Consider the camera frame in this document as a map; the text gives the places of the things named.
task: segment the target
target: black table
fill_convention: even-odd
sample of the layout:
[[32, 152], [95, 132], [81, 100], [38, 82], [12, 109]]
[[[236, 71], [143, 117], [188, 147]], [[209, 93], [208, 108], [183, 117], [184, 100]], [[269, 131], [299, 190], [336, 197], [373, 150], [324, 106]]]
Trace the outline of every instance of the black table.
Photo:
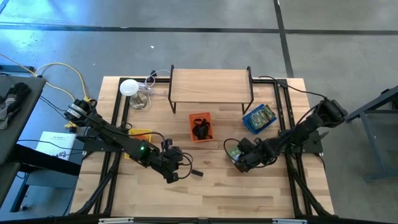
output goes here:
[[[45, 80], [41, 78], [0, 76], [0, 95], [5, 96], [8, 89], [19, 82], [26, 83], [31, 92], [24, 100], [16, 117], [9, 123], [7, 129], [0, 129], [0, 206], [6, 198], [18, 171], [30, 173], [33, 170], [50, 169], [74, 176], [78, 176], [80, 172], [80, 166], [76, 163], [64, 161], [63, 159], [49, 156], [17, 144], [19, 136], [45, 85]], [[19, 205], [22, 203], [22, 199], [27, 191], [27, 187], [25, 186], [27, 177], [22, 184], [16, 202], [14, 202], [12, 209], [14, 211], [12, 212], [16, 212], [16, 209], [19, 209]]]

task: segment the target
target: orange bin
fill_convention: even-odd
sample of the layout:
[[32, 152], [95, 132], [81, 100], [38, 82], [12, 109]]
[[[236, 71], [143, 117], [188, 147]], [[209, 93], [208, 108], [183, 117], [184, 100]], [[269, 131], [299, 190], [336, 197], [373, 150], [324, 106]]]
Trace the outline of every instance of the orange bin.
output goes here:
[[[198, 140], [198, 138], [193, 134], [192, 129], [195, 127], [194, 120], [195, 119], [206, 119], [207, 122], [210, 123], [210, 127], [208, 130], [208, 135], [212, 136], [210, 139]], [[211, 116], [209, 112], [206, 113], [197, 113], [197, 114], [190, 114], [189, 115], [189, 125], [191, 127], [191, 141], [193, 142], [204, 142], [204, 141], [211, 141], [214, 139], [213, 133], [213, 123], [211, 122]]]

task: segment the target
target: concrete floor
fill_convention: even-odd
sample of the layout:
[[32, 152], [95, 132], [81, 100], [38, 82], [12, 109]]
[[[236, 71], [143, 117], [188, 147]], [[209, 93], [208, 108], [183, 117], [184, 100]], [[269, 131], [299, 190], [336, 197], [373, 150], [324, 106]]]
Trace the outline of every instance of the concrete floor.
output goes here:
[[[398, 30], [398, 2], [392, 0], [279, 2], [286, 29]], [[10, 0], [0, 22], [278, 28], [271, 0]], [[336, 99], [348, 111], [397, 85], [396, 35], [287, 35], [287, 45], [294, 76], [304, 78], [308, 90]], [[83, 74], [92, 97], [98, 96], [105, 75], [148, 75], [151, 70], [168, 69], [170, 64], [183, 68], [250, 65], [254, 76], [287, 76], [279, 34], [0, 30], [0, 52], [35, 67], [69, 63]], [[0, 63], [9, 62], [0, 58]], [[77, 76], [67, 68], [49, 68], [45, 77], [82, 96]], [[43, 95], [64, 108], [70, 101], [67, 95], [49, 88]], [[311, 105], [320, 100], [309, 98]], [[22, 138], [38, 139], [42, 131], [65, 132], [65, 121], [42, 102], [32, 117], [35, 119], [29, 120]], [[397, 223], [398, 179], [372, 184], [362, 179], [378, 169], [362, 124], [354, 120], [330, 130], [323, 147], [336, 214]], [[0, 209], [0, 220], [61, 215], [67, 208], [70, 190], [37, 187], [30, 189], [24, 200], [30, 210], [9, 213], [20, 184], [16, 179]]]

